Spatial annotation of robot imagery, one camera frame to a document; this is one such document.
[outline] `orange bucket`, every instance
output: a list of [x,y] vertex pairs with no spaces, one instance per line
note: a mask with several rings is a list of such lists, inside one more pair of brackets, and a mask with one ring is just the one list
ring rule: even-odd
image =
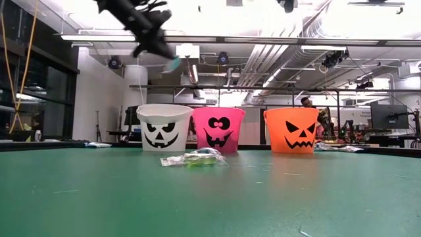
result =
[[313,153],[318,109],[284,108],[264,112],[270,147],[278,153]]

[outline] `halloween bucket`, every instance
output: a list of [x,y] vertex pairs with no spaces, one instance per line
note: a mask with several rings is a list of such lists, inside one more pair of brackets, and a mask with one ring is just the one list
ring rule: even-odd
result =
[[270,109],[264,112],[270,147],[278,153],[313,153],[318,110]]
[[148,104],[137,108],[144,151],[184,151],[193,109],[181,105]]
[[239,129],[245,111],[236,108],[204,107],[194,110],[197,147],[211,147],[222,153],[236,152]]

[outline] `green table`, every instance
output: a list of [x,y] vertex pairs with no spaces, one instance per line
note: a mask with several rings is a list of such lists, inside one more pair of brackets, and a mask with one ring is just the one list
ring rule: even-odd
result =
[[161,167],[166,156],[0,153],[0,236],[421,236],[421,159],[239,151],[229,167]]

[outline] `pink bucket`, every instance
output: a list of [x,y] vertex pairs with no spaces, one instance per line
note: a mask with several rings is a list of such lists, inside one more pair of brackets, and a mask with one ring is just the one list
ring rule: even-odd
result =
[[239,129],[245,111],[236,108],[203,107],[195,109],[197,148],[211,147],[222,153],[237,152]]

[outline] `computer monitor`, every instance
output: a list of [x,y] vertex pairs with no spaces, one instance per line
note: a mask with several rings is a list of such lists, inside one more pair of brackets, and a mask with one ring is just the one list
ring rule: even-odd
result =
[[409,128],[408,108],[406,105],[371,105],[373,129],[407,129]]
[[[124,125],[140,125],[140,120],[137,118],[136,110],[138,106],[131,106],[126,109],[126,118],[124,119]],[[132,112],[132,123],[130,124],[130,112]]]

